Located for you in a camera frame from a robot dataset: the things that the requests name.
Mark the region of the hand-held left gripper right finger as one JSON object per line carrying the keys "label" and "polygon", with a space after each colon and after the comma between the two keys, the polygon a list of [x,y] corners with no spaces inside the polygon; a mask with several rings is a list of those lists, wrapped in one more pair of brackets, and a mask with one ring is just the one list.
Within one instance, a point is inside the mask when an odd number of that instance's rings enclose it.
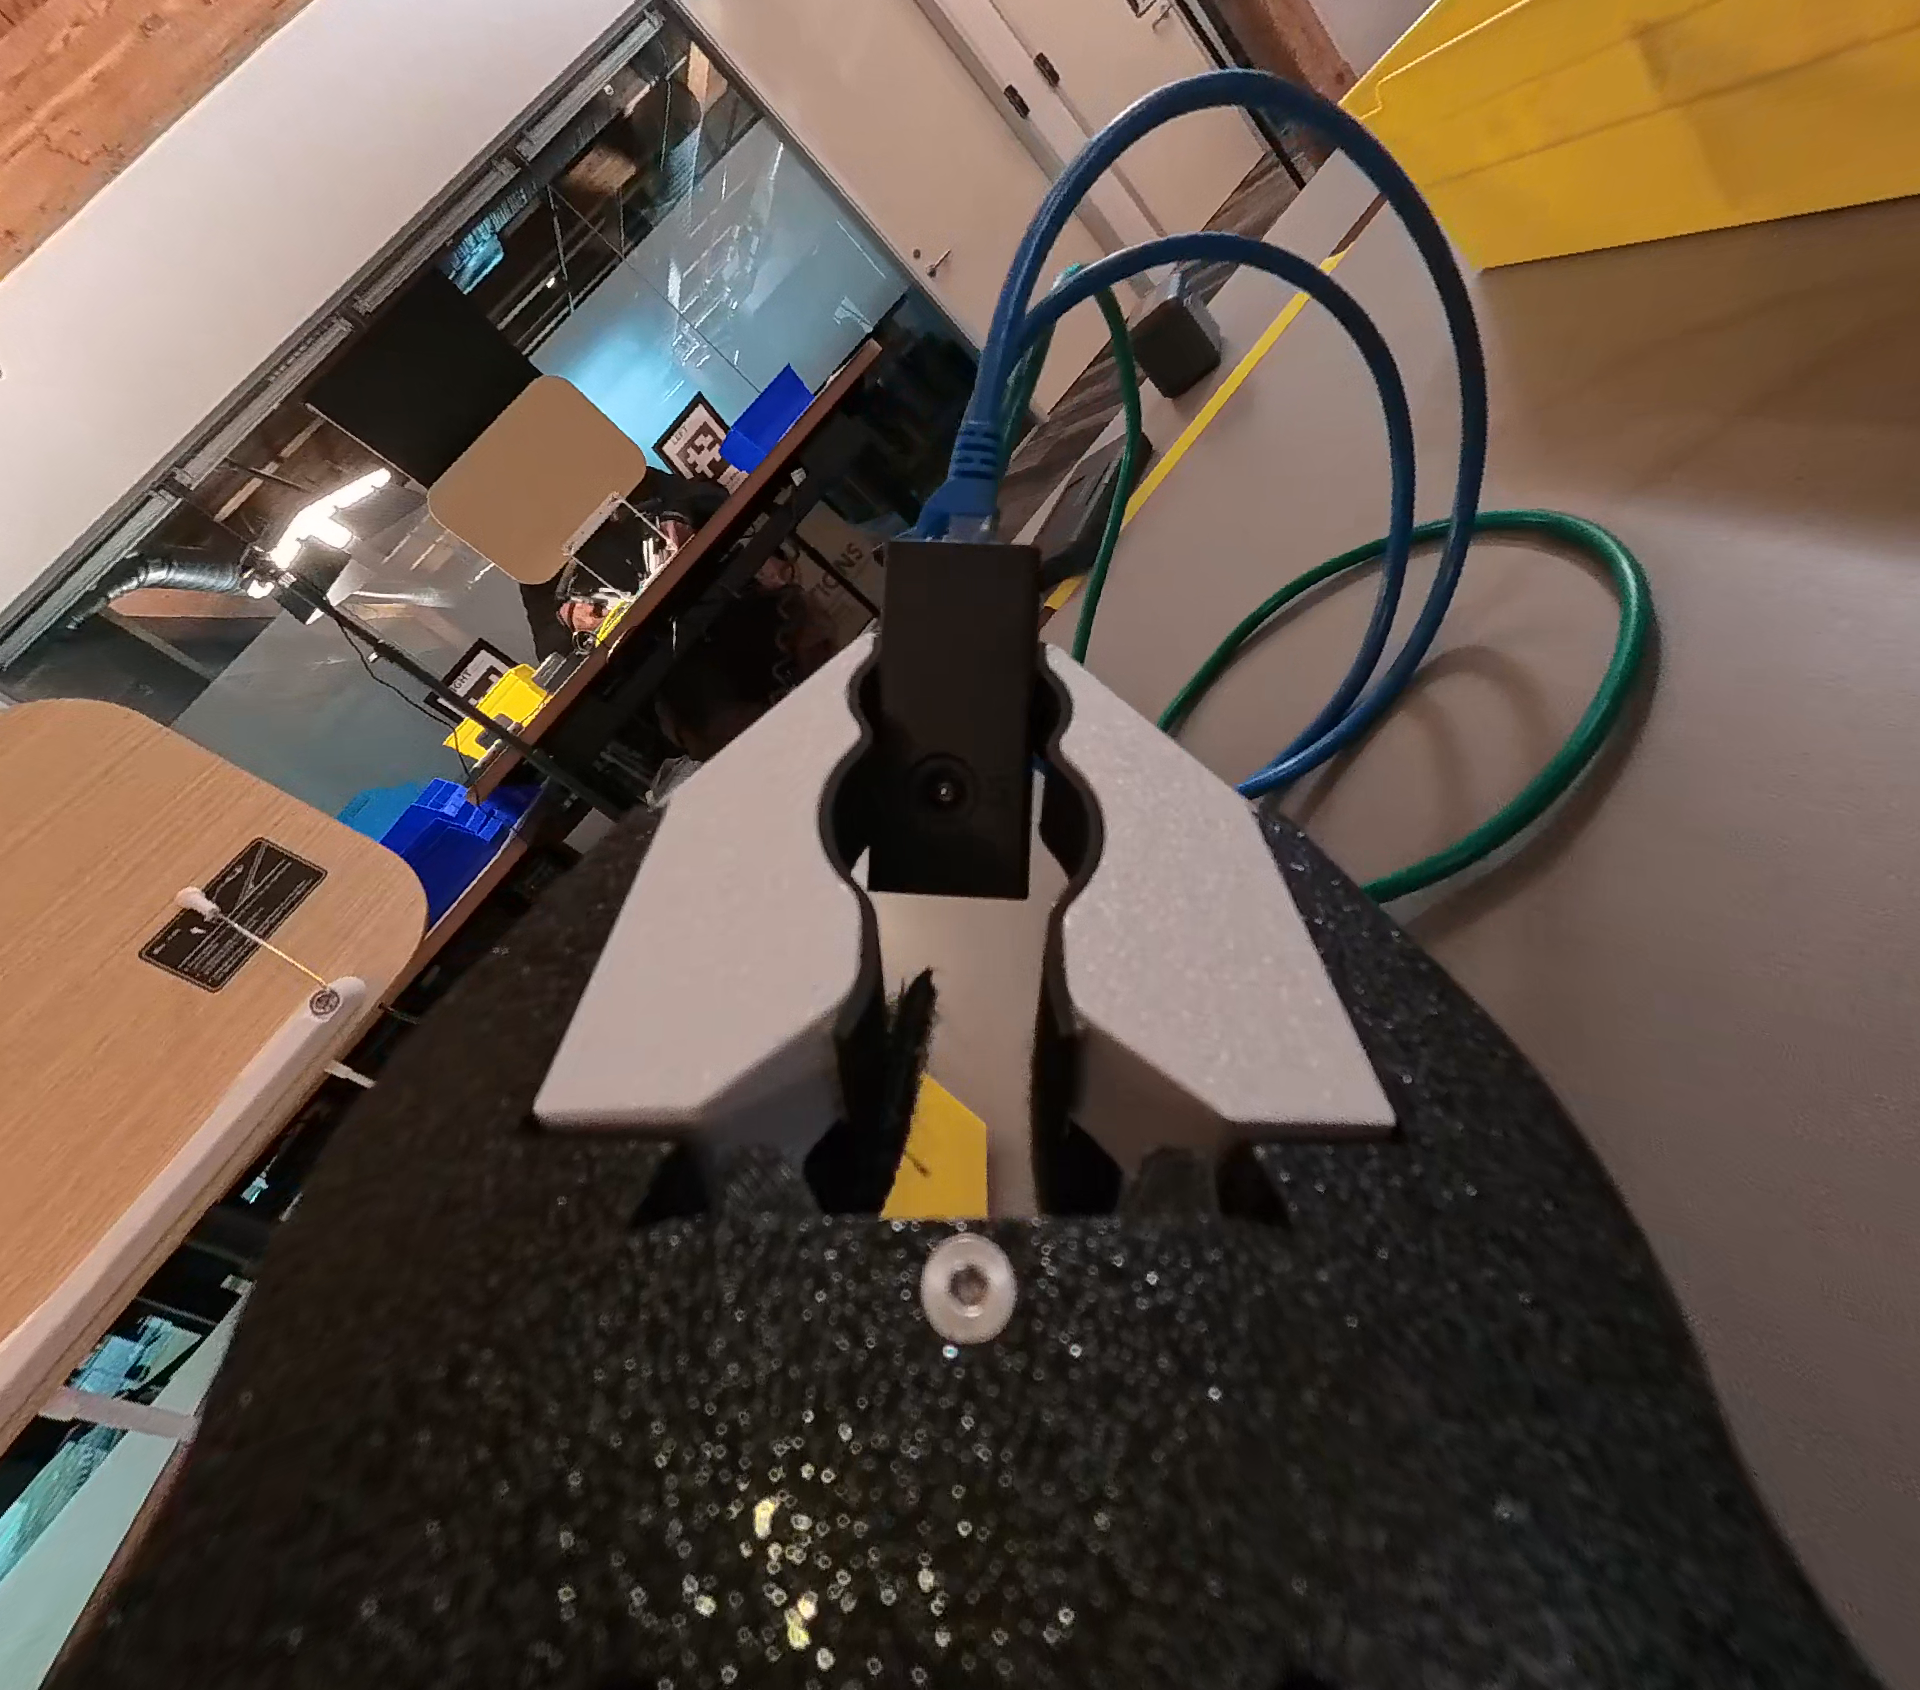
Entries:
{"label": "hand-held left gripper right finger", "polygon": [[1253,806],[1057,645],[1056,764],[1089,860],[1056,911],[1078,1078],[1104,1149],[1382,1138],[1394,1107]]}

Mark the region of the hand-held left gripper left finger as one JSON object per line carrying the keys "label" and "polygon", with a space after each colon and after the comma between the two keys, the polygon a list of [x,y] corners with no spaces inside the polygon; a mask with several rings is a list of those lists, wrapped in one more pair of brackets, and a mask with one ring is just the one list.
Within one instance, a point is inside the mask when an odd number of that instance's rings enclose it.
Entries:
{"label": "hand-held left gripper left finger", "polygon": [[870,733],[863,631],[666,799],[536,1092],[540,1125],[824,1135],[880,999],[878,930],[829,790]]}

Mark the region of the black ethernet switch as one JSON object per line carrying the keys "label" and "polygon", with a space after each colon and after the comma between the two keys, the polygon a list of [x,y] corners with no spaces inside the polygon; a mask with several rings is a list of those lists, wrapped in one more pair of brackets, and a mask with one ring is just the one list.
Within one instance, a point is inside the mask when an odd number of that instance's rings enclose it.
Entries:
{"label": "black ethernet switch", "polygon": [[1039,570],[1033,545],[887,547],[868,686],[873,889],[1028,896]]}

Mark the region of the yellow plastic bin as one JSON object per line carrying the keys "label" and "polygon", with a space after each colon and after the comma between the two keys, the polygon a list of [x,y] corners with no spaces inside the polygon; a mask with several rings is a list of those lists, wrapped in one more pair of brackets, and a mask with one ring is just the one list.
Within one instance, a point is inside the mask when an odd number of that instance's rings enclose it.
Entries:
{"label": "yellow plastic bin", "polygon": [[1918,0],[1438,0],[1345,94],[1478,269],[1914,195]]}

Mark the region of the brown wooden desk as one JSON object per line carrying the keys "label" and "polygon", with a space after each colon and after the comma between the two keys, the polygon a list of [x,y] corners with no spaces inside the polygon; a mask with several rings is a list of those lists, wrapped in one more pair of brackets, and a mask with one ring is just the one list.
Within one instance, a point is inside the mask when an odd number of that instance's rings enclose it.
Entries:
{"label": "brown wooden desk", "polygon": [[534,752],[543,752],[563,717],[587,693],[602,670],[619,662],[623,643],[637,636],[657,615],[672,611],[681,602],[681,591],[702,594],[716,583],[717,573],[728,566],[733,550],[742,547],[759,520],[773,513],[778,496],[792,485],[794,473],[802,467],[806,445],[822,430],[843,401],[856,382],[860,382],[881,357],[881,345],[868,335],[852,355],[829,376],[820,391],[812,394],[794,421],[780,431],[780,440],[761,457],[755,470],[732,489],[728,501],[717,508],[707,521],[693,534],[692,541],[678,550],[659,571],[636,594],[636,597],[606,628],[600,640],[579,659],[565,682],[551,689],[543,701],[530,713],[524,728],[516,733],[522,744]]}
{"label": "brown wooden desk", "polygon": [[581,861],[568,838],[512,832],[381,992],[381,1005],[432,1005],[490,956],[549,889]]}

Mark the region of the blue plastic bins stack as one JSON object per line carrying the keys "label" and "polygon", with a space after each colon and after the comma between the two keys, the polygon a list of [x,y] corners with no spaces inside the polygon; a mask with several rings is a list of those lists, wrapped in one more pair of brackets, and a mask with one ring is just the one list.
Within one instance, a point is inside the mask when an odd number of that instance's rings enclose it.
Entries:
{"label": "blue plastic bins stack", "polygon": [[407,863],[434,928],[513,838],[540,786],[503,786],[482,801],[449,779],[358,792],[337,821]]}

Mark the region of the small yellow bin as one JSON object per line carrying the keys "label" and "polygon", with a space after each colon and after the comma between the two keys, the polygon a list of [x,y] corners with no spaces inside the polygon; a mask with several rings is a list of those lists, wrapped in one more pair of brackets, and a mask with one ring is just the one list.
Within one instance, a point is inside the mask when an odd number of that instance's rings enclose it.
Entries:
{"label": "small yellow bin", "polygon": [[[538,668],[530,664],[502,670],[490,687],[476,696],[482,717],[503,723],[516,733],[540,716],[547,700],[549,692],[540,682]],[[493,729],[472,716],[462,716],[444,735],[442,747],[453,752],[463,764],[479,764],[498,744],[500,735]]]}

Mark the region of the cardboard box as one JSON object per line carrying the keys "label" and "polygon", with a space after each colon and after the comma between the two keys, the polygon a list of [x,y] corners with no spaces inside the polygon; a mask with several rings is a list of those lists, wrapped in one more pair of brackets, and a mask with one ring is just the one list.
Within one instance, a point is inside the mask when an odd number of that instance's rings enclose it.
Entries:
{"label": "cardboard box", "polygon": [[812,508],[789,539],[795,580],[848,637],[878,619],[884,597],[884,539],[839,517],[826,503]]}

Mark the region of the black light stand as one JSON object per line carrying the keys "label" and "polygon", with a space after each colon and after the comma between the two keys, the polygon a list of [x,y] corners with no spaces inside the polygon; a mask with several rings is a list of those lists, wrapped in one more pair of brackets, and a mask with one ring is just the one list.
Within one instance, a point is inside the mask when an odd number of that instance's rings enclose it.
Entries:
{"label": "black light stand", "polygon": [[348,641],[365,652],[364,662],[368,670],[372,670],[377,659],[383,659],[387,665],[399,670],[401,676],[407,677],[423,696],[449,707],[458,719],[479,728],[492,740],[492,750],[495,754],[510,754],[518,766],[536,770],[543,781],[563,790],[563,793],[571,795],[592,811],[603,813],[609,819],[619,819],[623,813],[628,813],[628,804],[607,795],[589,777],[576,773],[565,764],[545,754],[536,741],[528,741],[507,719],[492,716],[474,697],[453,689],[429,668],[422,665],[403,649],[379,637],[365,622],[351,617],[339,604],[331,602],[323,588],[306,573],[300,573],[300,570],[278,568],[269,564],[267,554],[254,544],[240,545],[240,568],[250,573],[258,573],[267,583],[267,594],[279,604],[282,609],[291,611],[303,608],[310,613],[331,622],[333,628],[348,637]]}

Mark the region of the black power adapter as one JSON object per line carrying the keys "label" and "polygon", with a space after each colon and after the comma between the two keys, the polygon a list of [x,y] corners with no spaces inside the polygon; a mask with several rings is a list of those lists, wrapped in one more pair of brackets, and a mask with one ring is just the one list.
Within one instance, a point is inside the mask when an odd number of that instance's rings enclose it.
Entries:
{"label": "black power adapter", "polygon": [[1127,501],[1154,460],[1154,447],[1145,438],[1140,440],[1132,461],[1127,452],[1125,430],[1108,434],[1074,463],[1059,494],[1048,505],[1033,539],[1039,554],[1039,580],[1046,588],[1091,570],[1116,485],[1120,485],[1120,500]]}

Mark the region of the small wooden screen board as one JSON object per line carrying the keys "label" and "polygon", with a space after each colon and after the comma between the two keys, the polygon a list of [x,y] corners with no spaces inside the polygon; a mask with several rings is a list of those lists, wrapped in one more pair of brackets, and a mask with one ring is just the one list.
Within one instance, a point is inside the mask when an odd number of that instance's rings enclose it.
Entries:
{"label": "small wooden screen board", "polygon": [[429,517],[518,583],[547,583],[649,461],[571,382],[538,373],[429,485]]}

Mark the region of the yellow tape strip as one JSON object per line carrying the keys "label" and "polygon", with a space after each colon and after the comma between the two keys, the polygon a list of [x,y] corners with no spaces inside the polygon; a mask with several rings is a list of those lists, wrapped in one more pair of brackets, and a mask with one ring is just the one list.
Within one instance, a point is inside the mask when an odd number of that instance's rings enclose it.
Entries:
{"label": "yellow tape strip", "polygon": [[1379,498],[1373,394],[1315,300],[1258,274],[1217,300],[1226,355],[1178,407],[1104,585],[1096,641],[1217,622],[1337,541]]}

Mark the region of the large wooden screen board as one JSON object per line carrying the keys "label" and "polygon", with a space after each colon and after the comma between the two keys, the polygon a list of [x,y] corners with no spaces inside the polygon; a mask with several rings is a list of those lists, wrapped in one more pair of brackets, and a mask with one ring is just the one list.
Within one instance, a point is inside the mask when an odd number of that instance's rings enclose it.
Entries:
{"label": "large wooden screen board", "polygon": [[1,717],[1,1442],[413,960],[394,852],[129,707]]}

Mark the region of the black battery pack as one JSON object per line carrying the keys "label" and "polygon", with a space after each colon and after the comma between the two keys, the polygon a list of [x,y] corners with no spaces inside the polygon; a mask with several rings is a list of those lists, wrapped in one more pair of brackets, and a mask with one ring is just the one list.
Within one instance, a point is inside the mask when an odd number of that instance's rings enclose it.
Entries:
{"label": "black battery pack", "polygon": [[1167,401],[1210,379],[1224,357],[1221,332],[1179,264],[1156,281],[1125,333],[1140,377]]}

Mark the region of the black fabric panel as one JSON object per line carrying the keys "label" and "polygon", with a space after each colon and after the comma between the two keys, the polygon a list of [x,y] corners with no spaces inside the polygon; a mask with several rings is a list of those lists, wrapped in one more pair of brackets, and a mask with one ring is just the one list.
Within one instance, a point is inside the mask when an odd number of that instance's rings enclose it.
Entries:
{"label": "black fabric panel", "polygon": [[423,268],[306,382],[302,399],[428,489],[538,376],[486,309]]}

